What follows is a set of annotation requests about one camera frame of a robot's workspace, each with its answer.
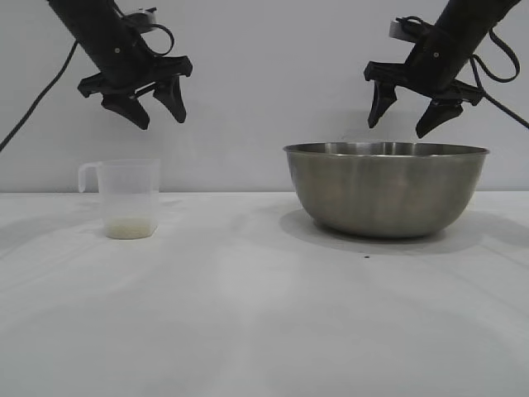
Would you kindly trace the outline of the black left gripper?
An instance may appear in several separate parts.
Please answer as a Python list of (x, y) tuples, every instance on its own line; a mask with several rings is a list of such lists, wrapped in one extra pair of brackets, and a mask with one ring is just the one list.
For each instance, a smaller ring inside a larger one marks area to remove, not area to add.
[(99, 73), (81, 80), (79, 92), (86, 98), (104, 93), (102, 106), (146, 130), (150, 117), (133, 93), (149, 84), (156, 84), (153, 96), (184, 123), (187, 111), (183, 103), (179, 76), (190, 76), (193, 66), (187, 56), (169, 57), (152, 50), (142, 35), (148, 31), (164, 31), (174, 46), (169, 28), (150, 19), (104, 18), (101, 22), (83, 20), (77, 23), (77, 42), (84, 49)]

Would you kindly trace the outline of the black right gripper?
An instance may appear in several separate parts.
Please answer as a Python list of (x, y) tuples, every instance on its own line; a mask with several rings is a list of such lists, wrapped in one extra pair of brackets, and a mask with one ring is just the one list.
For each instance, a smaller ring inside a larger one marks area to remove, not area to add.
[(364, 71), (365, 79), (374, 81), (369, 128), (374, 128), (397, 101), (396, 86), (431, 98), (416, 125), (419, 139), (458, 117), (463, 112), (462, 102), (477, 105), (484, 97), (484, 91), (456, 78), (465, 63), (452, 39), (433, 32), (417, 39), (402, 64), (370, 61)]

